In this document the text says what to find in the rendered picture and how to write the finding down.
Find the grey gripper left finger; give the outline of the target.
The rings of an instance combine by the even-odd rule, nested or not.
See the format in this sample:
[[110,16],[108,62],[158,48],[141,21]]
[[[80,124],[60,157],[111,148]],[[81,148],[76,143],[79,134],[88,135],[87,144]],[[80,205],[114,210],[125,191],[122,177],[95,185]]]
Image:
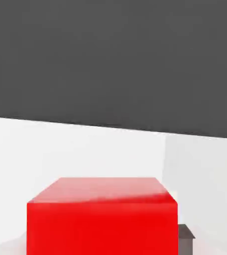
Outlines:
[[26,255],[26,232],[16,239],[1,243],[0,255]]

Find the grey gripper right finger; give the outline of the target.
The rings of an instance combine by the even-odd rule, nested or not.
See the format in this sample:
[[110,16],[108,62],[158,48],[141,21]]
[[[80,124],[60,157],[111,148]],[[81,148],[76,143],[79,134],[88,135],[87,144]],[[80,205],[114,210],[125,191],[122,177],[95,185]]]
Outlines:
[[178,225],[179,244],[178,255],[226,255],[226,252],[196,240],[191,230],[185,224]]

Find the small red cube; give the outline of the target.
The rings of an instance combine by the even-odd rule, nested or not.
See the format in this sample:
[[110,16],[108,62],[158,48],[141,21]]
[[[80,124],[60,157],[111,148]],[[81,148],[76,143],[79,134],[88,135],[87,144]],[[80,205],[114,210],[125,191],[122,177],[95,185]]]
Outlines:
[[178,255],[178,204],[155,178],[60,178],[27,203],[26,255]]

